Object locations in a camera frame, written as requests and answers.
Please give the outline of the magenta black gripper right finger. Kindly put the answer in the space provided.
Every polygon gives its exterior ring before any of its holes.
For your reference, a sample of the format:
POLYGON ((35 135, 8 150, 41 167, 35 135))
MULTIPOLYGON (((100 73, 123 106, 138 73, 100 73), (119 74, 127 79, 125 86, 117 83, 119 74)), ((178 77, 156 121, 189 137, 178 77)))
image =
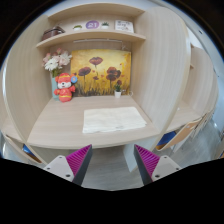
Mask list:
POLYGON ((169 156, 158 156, 139 145, 134 145, 134 157, 144 185, 181 170, 169 156))

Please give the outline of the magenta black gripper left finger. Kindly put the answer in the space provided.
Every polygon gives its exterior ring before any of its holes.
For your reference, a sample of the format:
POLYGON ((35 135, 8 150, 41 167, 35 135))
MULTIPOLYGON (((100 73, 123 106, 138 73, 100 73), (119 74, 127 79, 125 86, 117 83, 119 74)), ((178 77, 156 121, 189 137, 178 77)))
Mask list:
POLYGON ((81 186, 91 157, 92 145, 87 145, 68 156, 57 156, 45 166, 45 170, 81 186))

